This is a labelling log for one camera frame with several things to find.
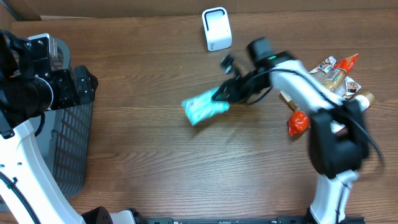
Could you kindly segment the teal wipes packet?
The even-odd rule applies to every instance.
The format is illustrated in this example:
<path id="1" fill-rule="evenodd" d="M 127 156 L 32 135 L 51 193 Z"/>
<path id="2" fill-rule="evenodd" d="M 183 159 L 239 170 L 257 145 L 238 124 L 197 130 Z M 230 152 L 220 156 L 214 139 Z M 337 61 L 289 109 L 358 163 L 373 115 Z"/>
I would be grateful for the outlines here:
<path id="1" fill-rule="evenodd" d="M 181 106 L 192 126 L 216 114 L 224 113 L 229 110 L 230 104 L 227 101 L 212 100 L 212 96 L 218 89 L 219 88 L 216 87 L 201 95 L 182 101 Z"/>

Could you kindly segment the orange noodle packet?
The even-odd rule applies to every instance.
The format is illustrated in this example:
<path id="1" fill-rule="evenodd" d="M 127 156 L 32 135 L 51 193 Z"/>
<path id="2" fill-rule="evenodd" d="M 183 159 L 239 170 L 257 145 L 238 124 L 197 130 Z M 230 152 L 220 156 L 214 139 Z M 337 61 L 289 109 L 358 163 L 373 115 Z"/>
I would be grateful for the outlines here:
<path id="1" fill-rule="evenodd" d="M 348 76 L 358 57 L 359 54 L 354 54 L 337 62 L 334 57 L 330 56 L 311 70 L 310 74 L 332 93 L 349 99 L 361 89 L 361 85 Z M 280 95 L 294 111 L 287 123 L 289 135 L 301 134 L 309 128 L 308 116 L 299 109 L 289 95 L 283 91 L 280 92 Z"/>

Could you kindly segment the beige nut snack pouch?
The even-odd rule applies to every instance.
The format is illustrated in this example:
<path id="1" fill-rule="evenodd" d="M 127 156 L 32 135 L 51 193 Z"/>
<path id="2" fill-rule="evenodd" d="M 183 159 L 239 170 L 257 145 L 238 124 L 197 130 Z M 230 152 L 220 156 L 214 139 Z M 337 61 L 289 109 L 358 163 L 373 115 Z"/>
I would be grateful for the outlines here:
<path id="1" fill-rule="evenodd" d="M 311 70 L 310 74 L 334 94 L 350 99 L 361 88 L 360 84 L 348 76 L 357 58 L 358 54 L 354 54 L 337 62 L 330 56 Z"/>

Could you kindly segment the white cream tube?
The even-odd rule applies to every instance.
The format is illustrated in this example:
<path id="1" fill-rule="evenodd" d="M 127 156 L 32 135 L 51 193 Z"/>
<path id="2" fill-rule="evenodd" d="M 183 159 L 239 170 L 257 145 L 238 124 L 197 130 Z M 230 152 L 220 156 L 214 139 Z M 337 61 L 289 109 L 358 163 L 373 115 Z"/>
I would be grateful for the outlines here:
<path id="1" fill-rule="evenodd" d="M 364 112 L 374 103 L 374 95 L 365 91 L 354 95 L 354 97 L 350 98 L 349 101 L 357 101 L 361 112 Z M 335 134 L 345 129 L 345 127 L 345 125 L 336 121 L 331 123 L 331 130 Z"/>

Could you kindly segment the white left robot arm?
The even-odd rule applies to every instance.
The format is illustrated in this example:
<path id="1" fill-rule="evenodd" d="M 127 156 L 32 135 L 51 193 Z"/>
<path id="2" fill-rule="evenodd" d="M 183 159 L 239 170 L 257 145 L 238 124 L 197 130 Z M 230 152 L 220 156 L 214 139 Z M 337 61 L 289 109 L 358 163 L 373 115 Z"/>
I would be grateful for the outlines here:
<path id="1" fill-rule="evenodd" d="M 19 223 L 139 223 L 133 209 L 104 207 L 79 214 L 62 194 L 40 154 L 31 118 L 95 100 L 97 78 L 71 68 L 64 42 L 1 31 L 1 197 Z"/>

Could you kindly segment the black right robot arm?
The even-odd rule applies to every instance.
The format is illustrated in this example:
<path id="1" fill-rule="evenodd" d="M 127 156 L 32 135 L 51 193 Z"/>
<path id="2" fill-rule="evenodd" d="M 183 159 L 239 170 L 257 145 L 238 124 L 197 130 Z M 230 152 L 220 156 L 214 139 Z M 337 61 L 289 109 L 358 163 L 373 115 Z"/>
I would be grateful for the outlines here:
<path id="1" fill-rule="evenodd" d="M 234 78 L 225 81 L 214 101 L 247 103 L 262 90 L 273 87 L 288 94 L 309 117 L 308 153 L 318 172 L 315 198 L 303 223 L 364 223 L 347 217 L 346 204 L 369 156 L 369 134 L 358 101 L 348 101 L 327 90 L 288 51 L 275 53 L 266 38 L 247 46 L 254 70 L 241 75 L 231 55 L 220 63 Z"/>

